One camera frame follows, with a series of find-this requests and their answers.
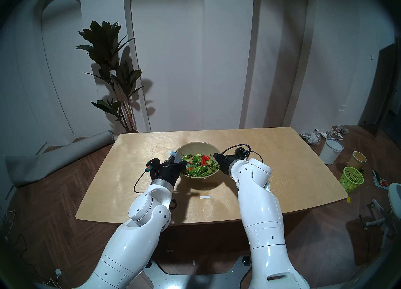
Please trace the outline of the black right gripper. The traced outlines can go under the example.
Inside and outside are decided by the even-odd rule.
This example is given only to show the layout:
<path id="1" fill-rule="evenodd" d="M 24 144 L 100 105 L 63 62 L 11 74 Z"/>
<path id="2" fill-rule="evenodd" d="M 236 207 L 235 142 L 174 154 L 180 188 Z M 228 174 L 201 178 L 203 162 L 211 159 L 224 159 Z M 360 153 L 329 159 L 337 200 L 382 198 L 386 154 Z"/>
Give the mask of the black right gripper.
<path id="1" fill-rule="evenodd" d="M 239 156 L 232 154 L 232 155 L 223 155 L 215 152 L 213 154 L 213 158 L 217 161 L 219 165 L 219 170 L 226 175 L 230 175 L 230 167 L 231 165 L 239 160 Z"/>

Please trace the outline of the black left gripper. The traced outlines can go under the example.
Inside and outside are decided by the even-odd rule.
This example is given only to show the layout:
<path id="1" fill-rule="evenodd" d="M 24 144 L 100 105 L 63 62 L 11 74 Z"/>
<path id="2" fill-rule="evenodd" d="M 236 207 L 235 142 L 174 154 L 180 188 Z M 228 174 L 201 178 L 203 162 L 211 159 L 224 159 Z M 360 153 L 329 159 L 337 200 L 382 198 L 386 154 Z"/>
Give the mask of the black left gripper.
<path id="1" fill-rule="evenodd" d="M 180 173 L 186 169 L 186 161 L 182 160 L 182 155 L 175 152 L 169 158 L 159 165 L 157 179 L 164 180 L 171 186 L 175 186 Z"/>

